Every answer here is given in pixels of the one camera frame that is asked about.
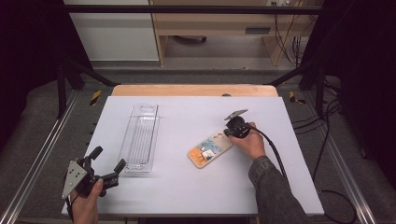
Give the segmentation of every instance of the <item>gray sleeve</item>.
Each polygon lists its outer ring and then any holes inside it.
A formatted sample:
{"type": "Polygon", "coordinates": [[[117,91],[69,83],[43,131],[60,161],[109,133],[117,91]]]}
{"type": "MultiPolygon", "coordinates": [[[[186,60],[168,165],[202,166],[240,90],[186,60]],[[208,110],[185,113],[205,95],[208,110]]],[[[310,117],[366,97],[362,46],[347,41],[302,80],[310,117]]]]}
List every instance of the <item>gray sleeve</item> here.
{"type": "Polygon", "coordinates": [[[268,157],[257,158],[248,176],[256,189],[260,223],[311,223],[288,182],[268,157]]]}

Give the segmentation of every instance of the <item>clear container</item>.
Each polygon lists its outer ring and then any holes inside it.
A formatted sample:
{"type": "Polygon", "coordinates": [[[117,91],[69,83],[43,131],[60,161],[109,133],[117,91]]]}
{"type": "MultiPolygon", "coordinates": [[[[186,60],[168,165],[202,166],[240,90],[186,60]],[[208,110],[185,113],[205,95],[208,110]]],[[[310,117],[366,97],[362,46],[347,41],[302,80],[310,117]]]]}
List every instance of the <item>clear container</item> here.
{"type": "Polygon", "coordinates": [[[151,172],[160,118],[157,105],[134,105],[119,161],[125,159],[125,175],[151,172]]]}

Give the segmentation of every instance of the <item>smartphone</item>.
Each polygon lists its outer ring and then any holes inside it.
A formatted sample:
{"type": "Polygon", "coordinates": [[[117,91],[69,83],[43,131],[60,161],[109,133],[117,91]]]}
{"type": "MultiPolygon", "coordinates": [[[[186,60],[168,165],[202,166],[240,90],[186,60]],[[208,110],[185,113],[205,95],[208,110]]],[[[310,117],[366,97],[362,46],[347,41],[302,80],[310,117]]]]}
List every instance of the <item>smartphone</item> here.
{"type": "Polygon", "coordinates": [[[231,143],[224,131],[220,131],[213,133],[198,146],[190,149],[188,156],[198,168],[203,168],[227,151],[232,145],[233,143],[231,143]]]}

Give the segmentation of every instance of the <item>white tabletop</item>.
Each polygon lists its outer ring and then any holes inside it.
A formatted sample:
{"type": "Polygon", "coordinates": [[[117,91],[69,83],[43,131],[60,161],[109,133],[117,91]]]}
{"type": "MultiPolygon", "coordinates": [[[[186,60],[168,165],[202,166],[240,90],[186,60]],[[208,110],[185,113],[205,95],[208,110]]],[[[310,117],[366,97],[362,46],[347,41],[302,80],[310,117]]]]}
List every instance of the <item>white tabletop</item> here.
{"type": "MultiPolygon", "coordinates": [[[[110,96],[86,155],[104,151],[92,162],[96,175],[113,172],[133,105],[159,106],[160,127],[151,173],[120,178],[98,200],[100,214],[124,217],[255,216],[255,190],[248,179],[251,160],[232,147],[203,169],[187,156],[188,150],[210,134],[225,129],[224,119],[235,110],[248,109],[245,121],[274,142],[293,195],[308,215],[323,214],[322,205],[280,97],[133,97],[110,96]]],[[[265,142],[268,157],[276,157],[265,142]]]]}

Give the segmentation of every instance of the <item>yellow and black tape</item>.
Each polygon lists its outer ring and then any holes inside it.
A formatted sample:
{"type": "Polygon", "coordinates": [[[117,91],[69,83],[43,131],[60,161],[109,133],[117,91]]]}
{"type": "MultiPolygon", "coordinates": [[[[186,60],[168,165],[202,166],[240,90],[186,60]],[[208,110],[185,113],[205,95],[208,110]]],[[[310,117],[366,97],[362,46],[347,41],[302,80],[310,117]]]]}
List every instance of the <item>yellow and black tape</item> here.
{"type": "Polygon", "coordinates": [[[295,96],[294,96],[294,92],[290,92],[290,101],[292,102],[292,103],[298,103],[298,104],[300,104],[300,105],[304,105],[305,104],[305,100],[297,100],[296,98],[295,98],[295,96]]]}
{"type": "Polygon", "coordinates": [[[100,93],[101,93],[101,91],[95,91],[95,92],[93,93],[93,96],[92,96],[90,105],[95,105],[95,104],[96,104],[96,102],[98,101],[98,98],[99,98],[100,93]]]}

